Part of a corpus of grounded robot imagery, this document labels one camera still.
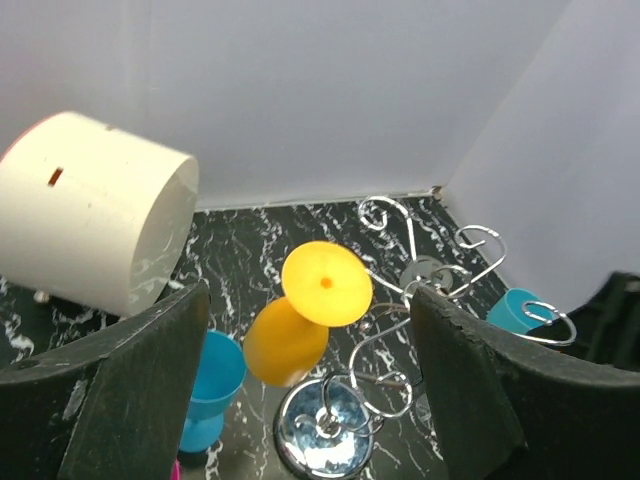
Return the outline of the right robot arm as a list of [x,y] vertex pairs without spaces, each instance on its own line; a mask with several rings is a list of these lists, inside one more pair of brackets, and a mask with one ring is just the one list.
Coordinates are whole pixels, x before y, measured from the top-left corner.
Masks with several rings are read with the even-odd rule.
[[564,352],[578,359],[639,371],[639,276],[614,272],[569,314],[576,340]]

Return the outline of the orange wine glass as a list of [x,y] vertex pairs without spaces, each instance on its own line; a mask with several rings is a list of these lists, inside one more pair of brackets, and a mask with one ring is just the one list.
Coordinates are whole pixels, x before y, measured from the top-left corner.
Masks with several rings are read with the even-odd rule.
[[330,330],[360,320],[373,301],[364,263],[348,248],[310,241],[295,247],[281,270],[283,295],[256,316],[243,342],[250,373],[291,387],[322,359]]

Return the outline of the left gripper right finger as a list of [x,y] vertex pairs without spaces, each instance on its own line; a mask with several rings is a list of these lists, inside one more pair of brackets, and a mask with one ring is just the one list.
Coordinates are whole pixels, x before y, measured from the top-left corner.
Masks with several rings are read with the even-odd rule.
[[638,373],[525,340],[428,289],[410,315],[449,478],[638,478]]

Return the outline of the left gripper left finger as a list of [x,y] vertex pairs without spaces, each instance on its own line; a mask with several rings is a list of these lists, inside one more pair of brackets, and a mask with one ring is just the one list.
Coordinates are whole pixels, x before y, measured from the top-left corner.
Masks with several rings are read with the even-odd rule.
[[1,370],[4,479],[168,479],[207,331],[188,285],[147,310]]

